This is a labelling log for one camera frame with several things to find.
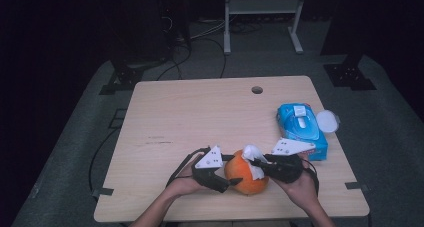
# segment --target wooden table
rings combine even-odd
[[[252,88],[263,92],[255,94]],[[315,113],[324,109],[306,76],[138,83],[103,185],[113,194],[100,196],[94,218],[135,220],[196,149],[218,144],[223,154],[232,154],[254,144],[262,153],[270,153],[281,136],[277,108],[292,102],[308,103]],[[314,162],[322,205],[331,217],[366,216],[369,207],[361,190],[345,186],[356,178],[336,134],[326,137],[328,160]],[[302,217],[307,216],[270,181],[257,195],[229,189],[223,194],[205,190],[183,196],[171,206],[165,221]]]

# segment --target forearm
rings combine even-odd
[[[333,220],[327,215],[321,205],[310,206],[305,209],[315,227],[335,227]]]
[[[165,190],[153,203],[140,215],[131,227],[152,227],[159,226],[168,212],[169,207],[179,196]]]

